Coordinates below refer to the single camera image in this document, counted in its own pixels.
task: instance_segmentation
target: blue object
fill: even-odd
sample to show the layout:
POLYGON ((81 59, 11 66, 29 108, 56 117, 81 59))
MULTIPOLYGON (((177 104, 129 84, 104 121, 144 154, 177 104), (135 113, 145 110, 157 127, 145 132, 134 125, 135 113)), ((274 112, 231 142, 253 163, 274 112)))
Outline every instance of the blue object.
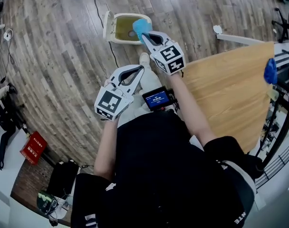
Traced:
POLYGON ((277 65, 274 58, 270 58, 265 67, 264 79, 268 84, 275 85, 278 82, 277 65))
POLYGON ((162 91, 162 92, 159 92, 153 96, 147 97, 146 101, 149 104, 149 107, 153 108, 157 105, 168 102, 169 99, 168 99, 168 96, 165 93, 165 91, 162 91))
POLYGON ((145 42, 142 39, 141 35, 142 34, 149 34, 149 31, 151 31, 153 29, 152 29, 152 24, 148 23, 148 21, 146 19, 139 19, 133 23, 133 30, 137 34, 141 43, 144 44, 145 42))

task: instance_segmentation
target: electrical outlet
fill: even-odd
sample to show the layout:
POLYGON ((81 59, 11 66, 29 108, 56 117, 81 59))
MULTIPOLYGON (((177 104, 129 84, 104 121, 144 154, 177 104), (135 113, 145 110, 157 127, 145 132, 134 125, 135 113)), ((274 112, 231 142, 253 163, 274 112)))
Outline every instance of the electrical outlet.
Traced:
POLYGON ((11 38, 12 38, 12 32, 11 31, 4 33, 4 39, 6 39, 7 41, 10 41, 11 38))

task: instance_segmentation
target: small display screen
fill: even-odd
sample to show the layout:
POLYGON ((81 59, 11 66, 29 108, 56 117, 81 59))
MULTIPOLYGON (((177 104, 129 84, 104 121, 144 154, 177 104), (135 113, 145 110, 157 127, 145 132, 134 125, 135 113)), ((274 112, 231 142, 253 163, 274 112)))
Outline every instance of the small display screen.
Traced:
POLYGON ((146 99, 150 108, 153 108, 157 105, 169 102, 168 96, 165 91, 159 92, 155 95, 149 96, 146 99))

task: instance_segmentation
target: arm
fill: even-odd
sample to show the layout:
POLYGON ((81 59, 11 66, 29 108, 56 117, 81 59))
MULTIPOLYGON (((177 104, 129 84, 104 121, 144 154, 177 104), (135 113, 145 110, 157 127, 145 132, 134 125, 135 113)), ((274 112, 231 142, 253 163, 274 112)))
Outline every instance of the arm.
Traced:
POLYGON ((94 165, 94 174, 109 181, 114 175, 118 120, 106 122, 94 165))
POLYGON ((169 76, 169 80, 190 134, 195 135, 204 147, 207 142, 215 139, 216 136, 181 76, 176 73, 169 76))

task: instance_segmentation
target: yellow liquid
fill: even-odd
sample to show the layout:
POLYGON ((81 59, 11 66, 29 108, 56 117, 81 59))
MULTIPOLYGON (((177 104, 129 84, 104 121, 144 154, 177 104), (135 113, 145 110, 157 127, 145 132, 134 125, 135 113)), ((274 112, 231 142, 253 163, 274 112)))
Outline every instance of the yellow liquid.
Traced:
POLYGON ((133 23, 140 17, 121 16, 116 21, 115 38, 118 40, 139 41, 138 36, 133 32, 133 23))

